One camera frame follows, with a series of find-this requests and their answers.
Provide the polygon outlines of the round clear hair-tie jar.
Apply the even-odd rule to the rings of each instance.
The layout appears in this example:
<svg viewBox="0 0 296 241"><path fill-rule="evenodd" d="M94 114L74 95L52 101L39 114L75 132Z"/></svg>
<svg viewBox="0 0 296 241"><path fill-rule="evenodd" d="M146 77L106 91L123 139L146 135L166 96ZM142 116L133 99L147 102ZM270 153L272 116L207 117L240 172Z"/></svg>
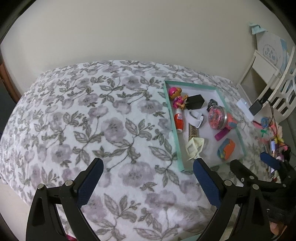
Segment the round clear hair-tie jar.
<svg viewBox="0 0 296 241"><path fill-rule="evenodd" d="M224 107L214 105L209 109L208 123L211 128L221 130L227 124L227 111Z"/></svg>

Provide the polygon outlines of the dark grey power bank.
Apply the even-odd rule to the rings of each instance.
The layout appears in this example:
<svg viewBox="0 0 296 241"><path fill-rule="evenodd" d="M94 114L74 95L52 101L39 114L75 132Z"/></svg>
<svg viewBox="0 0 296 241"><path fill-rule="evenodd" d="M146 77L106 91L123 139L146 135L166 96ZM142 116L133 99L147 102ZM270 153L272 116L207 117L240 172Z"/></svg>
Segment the dark grey power bank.
<svg viewBox="0 0 296 241"><path fill-rule="evenodd" d="M249 108L250 113L255 116L263 107L263 104L257 99Z"/></svg>

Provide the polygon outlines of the black power adapter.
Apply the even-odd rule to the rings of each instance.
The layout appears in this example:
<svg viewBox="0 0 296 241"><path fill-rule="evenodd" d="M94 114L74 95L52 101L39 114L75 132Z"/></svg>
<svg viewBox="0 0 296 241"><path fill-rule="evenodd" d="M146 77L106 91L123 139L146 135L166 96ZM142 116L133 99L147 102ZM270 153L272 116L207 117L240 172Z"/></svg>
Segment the black power adapter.
<svg viewBox="0 0 296 241"><path fill-rule="evenodd" d="M205 100L200 94L189 96L185 101L185 107L188 110L201 109L204 102Z"/></svg>

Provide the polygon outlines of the dark wooden door frame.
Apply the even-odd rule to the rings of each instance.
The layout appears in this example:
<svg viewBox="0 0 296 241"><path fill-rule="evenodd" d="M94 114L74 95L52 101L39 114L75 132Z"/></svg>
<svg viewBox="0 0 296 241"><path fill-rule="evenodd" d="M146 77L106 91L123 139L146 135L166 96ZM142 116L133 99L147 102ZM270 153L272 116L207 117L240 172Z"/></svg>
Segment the dark wooden door frame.
<svg viewBox="0 0 296 241"><path fill-rule="evenodd" d="M0 66L0 72L1 72L1 80L8 92L8 94L10 95L10 97L12 98L12 100L15 103L18 103L18 101L21 98L21 94L19 93L19 91L17 90L17 88L15 87L6 67L5 64L3 62L1 62L1 66Z"/></svg>

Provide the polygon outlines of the coral pink eraser block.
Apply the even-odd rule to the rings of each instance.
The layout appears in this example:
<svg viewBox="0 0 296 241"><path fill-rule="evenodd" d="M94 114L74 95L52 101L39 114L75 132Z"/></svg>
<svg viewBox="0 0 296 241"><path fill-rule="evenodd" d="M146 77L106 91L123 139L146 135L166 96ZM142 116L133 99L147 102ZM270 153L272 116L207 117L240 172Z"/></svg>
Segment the coral pink eraser block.
<svg viewBox="0 0 296 241"><path fill-rule="evenodd" d="M237 120L233 117L232 114L227 113L227 123L226 123L226 128L231 130L237 127Z"/></svg>

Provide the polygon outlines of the pink dog toy figure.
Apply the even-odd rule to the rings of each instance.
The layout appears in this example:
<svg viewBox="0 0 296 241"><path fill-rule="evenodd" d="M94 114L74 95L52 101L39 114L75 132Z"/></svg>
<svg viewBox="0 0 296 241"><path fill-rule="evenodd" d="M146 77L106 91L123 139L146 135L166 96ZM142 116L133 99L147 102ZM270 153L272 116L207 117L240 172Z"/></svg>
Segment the pink dog toy figure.
<svg viewBox="0 0 296 241"><path fill-rule="evenodd" d="M171 87L168 90L169 98L173 102L173 107L175 109L181 109L184 110L185 108L185 102L187 98L189 97L187 94L182 96L182 89L179 87Z"/></svg>

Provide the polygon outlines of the teal cloth on shelf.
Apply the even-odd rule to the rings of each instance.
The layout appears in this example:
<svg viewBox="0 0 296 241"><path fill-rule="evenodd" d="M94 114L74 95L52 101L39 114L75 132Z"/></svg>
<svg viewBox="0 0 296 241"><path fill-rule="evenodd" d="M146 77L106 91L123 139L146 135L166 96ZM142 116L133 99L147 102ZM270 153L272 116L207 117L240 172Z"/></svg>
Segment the teal cloth on shelf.
<svg viewBox="0 0 296 241"><path fill-rule="evenodd" d="M261 27L259 24L256 24L256 23L249 22L248 25L251 28L252 35L256 35L258 33L264 33L267 31L265 28Z"/></svg>

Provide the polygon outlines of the gold black patterned lighter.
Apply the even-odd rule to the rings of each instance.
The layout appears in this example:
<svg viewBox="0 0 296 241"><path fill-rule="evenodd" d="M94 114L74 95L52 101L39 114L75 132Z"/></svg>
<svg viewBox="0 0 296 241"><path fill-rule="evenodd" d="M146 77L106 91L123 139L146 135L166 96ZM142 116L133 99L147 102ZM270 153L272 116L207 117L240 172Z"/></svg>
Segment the gold black patterned lighter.
<svg viewBox="0 0 296 241"><path fill-rule="evenodd" d="M190 141L192 138L197 138L198 136L198 129L195 126L188 124L188 140Z"/></svg>

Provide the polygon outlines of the round blue cartoon tin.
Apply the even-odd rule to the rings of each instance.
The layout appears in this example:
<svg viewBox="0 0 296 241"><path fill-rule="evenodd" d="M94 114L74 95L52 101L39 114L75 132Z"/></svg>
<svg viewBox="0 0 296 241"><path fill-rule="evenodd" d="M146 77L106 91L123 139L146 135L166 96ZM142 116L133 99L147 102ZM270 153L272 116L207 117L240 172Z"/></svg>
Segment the round blue cartoon tin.
<svg viewBox="0 0 296 241"><path fill-rule="evenodd" d="M270 123L270 118L269 117L262 117L260 120L260 125L262 126L262 128L268 128Z"/></svg>

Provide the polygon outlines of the magenta lighter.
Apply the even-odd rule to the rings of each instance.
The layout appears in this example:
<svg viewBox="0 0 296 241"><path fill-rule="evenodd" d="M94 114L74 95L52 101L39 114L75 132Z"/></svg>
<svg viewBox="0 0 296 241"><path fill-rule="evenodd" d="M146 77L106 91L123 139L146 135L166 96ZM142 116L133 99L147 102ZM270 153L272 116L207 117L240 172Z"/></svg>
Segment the magenta lighter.
<svg viewBox="0 0 296 241"><path fill-rule="evenodd" d="M222 138L224 138L228 133L230 132L230 130L228 128L224 128L222 129L219 133L217 133L214 137L215 140L220 141Z"/></svg>

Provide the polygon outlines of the floral grey white blanket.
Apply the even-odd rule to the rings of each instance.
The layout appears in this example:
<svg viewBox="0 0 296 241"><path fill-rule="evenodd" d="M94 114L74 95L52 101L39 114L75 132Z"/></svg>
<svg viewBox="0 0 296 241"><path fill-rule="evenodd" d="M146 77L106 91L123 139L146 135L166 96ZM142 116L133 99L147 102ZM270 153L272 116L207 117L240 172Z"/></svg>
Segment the floral grey white blanket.
<svg viewBox="0 0 296 241"><path fill-rule="evenodd" d="M74 179L100 157L104 173L82 210L101 240L181 240L214 213L194 175L181 172L163 90L175 80L216 87L240 130L243 164L266 180L259 134L228 79L178 65L112 60L41 74L1 137L1 178L26 204L39 184Z"/></svg>

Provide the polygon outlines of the cream plastic toy frame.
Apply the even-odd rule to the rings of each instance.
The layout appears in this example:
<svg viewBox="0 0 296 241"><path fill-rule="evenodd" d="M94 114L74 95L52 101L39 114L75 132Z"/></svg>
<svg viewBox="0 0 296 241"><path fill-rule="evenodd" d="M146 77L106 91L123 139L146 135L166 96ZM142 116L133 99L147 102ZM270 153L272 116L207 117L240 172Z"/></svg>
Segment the cream plastic toy frame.
<svg viewBox="0 0 296 241"><path fill-rule="evenodd" d="M185 150L189 157L188 160L195 160L200 158L200 153L204 147L204 138L192 137L185 145Z"/></svg>

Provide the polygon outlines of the red white small bottle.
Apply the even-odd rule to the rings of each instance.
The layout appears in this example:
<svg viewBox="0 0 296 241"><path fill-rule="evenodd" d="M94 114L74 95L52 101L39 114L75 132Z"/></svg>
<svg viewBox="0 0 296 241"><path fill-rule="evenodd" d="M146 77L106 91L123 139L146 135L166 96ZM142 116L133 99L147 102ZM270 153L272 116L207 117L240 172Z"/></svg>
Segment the red white small bottle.
<svg viewBox="0 0 296 241"><path fill-rule="evenodd" d="M174 121L177 133L182 133L184 129L183 113L180 108L175 110Z"/></svg>

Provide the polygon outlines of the black toy car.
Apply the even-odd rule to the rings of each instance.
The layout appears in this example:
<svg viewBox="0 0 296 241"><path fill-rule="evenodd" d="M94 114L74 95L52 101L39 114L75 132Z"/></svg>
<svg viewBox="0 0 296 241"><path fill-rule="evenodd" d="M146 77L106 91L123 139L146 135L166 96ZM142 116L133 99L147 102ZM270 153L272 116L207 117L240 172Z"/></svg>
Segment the black toy car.
<svg viewBox="0 0 296 241"><path fill-rule="evenodd" d="M215 101L214 99L210 99L210 101L208 102L208 106L207 106L207 111L209 112L211 107L218 105L218 102Z"/></svg>

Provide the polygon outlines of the green rimmed white tray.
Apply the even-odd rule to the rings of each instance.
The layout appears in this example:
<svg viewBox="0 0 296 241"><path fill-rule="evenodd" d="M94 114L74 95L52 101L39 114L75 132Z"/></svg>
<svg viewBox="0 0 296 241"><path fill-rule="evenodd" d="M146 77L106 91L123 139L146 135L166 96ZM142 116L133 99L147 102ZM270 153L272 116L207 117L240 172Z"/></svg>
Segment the green rimmed white tray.
<svg viewBox="0 0 296 241"><path fill-rule="evenodd" d="M217 133L219 133L219 131L212 129L208 123L208 112L206 111L208 101L210 99L214 99L218 102L220 106L225 107L229 113L231 112L228 104L222 96L222 93L217 88L187 82L165 81L164 94L166 97L166 104L168 105L168 110L171 119L171 128L173 131L174 143L177 152L178 169L181 172L192 170L193 165L193 162L190 161L190 157L188 156L185 148L185 145L189 141L189 123L185 113L183 113L184 130L181 133L177 132L174 122L175 109L173 108L173 102L169 99L168 94L168 90L171 87L181 88L183 93L187 94L188 96L200 94L205 100L202 108L197 110L198 112L202 113L205 117L205 120L203 121L201 127L198 128L198 137L203 138L205 141L203 150L200 153L200 157L206 162L206 164L209 167L221 165L230 162L233 159L241 159L246 156L245 145L238 128L231 130L224 138L222 138L219 141L215 140L214 138L214 136ZM231 139L235 143L235 148L228 160L222 161L218 157L217 151L226 138Z"/></svg>

